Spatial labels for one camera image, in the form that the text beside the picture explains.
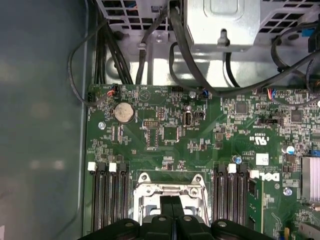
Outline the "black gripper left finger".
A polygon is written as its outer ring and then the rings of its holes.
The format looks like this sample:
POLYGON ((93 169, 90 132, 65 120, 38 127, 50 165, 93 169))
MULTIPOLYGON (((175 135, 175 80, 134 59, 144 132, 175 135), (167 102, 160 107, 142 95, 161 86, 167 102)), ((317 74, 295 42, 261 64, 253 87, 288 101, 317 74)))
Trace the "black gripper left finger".
POLYGON ((170 240, 173 228, 173 197, 160 197, 160 214, 143 224, 131 218, 118 220, 81 237, 82 240, 170 240))

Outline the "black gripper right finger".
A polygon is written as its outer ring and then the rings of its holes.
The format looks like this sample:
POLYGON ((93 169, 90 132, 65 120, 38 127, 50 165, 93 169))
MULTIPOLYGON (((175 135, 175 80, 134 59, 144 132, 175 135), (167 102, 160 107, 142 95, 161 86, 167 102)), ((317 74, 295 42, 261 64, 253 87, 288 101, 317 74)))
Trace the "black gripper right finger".
POLYGON ((179 196, 173 197, 173 217, 179 240, 270 240, 271 237, 227 219, 207 226, 193 215, 184 213, 179 196))

